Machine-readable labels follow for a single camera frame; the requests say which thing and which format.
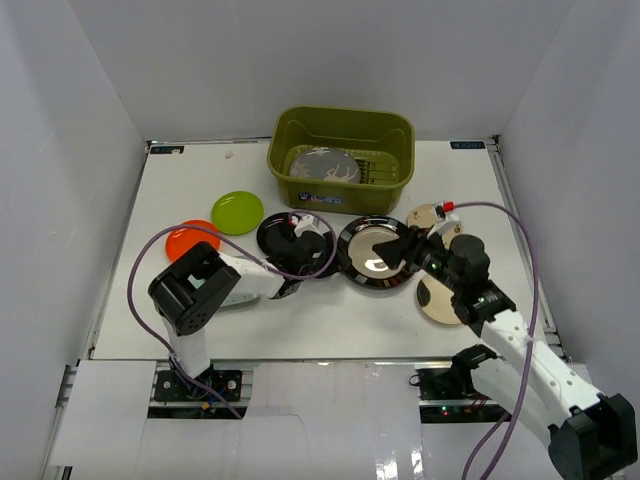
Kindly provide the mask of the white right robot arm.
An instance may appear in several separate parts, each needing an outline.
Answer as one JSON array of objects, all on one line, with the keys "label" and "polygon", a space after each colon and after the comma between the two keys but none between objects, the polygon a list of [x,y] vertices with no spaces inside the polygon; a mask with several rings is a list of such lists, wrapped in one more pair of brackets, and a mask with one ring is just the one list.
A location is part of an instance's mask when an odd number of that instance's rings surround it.
[{"label": "white right robot arm", "polygon": [[564,479],[605,479],[637,461],[631,403],[602,393],[528,332],[515,303],[490,279],[479,238],[463,234],[445,245],[412,227],[373,250],[389,267],[422,270],[449,288],[454,313],[480,338],[453,359],[459,396],[481,393],[498,403],[536,436]]}]

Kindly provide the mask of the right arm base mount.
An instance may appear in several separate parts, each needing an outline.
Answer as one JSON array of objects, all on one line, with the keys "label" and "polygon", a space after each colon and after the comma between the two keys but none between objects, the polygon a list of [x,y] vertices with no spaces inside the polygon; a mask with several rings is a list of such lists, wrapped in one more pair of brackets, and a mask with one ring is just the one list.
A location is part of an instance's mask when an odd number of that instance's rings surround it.
[{"label": "right arm base mount", "polygon": [[505,410],[493,400],[454,378],[450,368],[422,368],[409,377],[418,390],[421,423],[493,423]]}]

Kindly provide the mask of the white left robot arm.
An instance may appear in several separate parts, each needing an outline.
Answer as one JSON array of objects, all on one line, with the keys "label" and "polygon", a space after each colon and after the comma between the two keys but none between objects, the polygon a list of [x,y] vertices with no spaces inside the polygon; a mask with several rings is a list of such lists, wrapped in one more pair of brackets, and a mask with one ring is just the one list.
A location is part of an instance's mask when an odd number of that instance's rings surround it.
[{"label": "white left robot arm", "polygon": [[280,299],[297,291],[300,278],[320,270],[332,246],[327,237],[305,232],[287,241],[265,262],[218,252],[199,242],[159,274],[148,287],[169,334],[177,387],[199,399],[211,387],[204,328],[227,300]]}]

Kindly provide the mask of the black rimmed cream plate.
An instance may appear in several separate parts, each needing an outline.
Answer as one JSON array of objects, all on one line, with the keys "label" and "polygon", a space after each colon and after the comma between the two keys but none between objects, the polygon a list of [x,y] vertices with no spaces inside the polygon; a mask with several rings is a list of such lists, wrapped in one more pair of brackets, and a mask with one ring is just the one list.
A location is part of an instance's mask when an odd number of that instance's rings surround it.
[{"label": "black rimmed cream plate", "polygon": [[397,219],[368,215],[350,222],[338,237],[338,249],[351,261],[342,273],[353,283],[370,290],[390,290],[407,283],[414,275],[405,268],[390,268],[373,251],[373,246],[396,240],[408,231]]}]

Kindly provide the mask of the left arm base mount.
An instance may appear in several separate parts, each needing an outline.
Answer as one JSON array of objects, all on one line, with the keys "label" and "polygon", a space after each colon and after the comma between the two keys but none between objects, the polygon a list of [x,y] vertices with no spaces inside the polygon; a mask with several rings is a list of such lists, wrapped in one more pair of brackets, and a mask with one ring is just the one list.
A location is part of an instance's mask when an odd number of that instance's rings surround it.
[{"label": "left arm base mount", "polygon": [[[228,402],[241,399],[243,373],[241,370],[208,369],[196,381],[214,390]],[[174,370],[160,370],[156,374],[151,399],[160,403],[186,403],[213,401],[219,399],[208,390],[185,380]]]}]

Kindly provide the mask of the grey deer pattern plate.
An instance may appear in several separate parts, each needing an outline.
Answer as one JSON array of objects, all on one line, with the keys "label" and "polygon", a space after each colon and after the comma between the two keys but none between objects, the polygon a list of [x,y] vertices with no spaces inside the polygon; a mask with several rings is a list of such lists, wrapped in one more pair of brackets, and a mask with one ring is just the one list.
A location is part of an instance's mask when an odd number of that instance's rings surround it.
[{"label": "grey deer pattern plate", "polygon": [[294,178],[334,183],[358,184],[361,169],[348,152],[329,147],[314,147],[299,154],[288,175]]}]

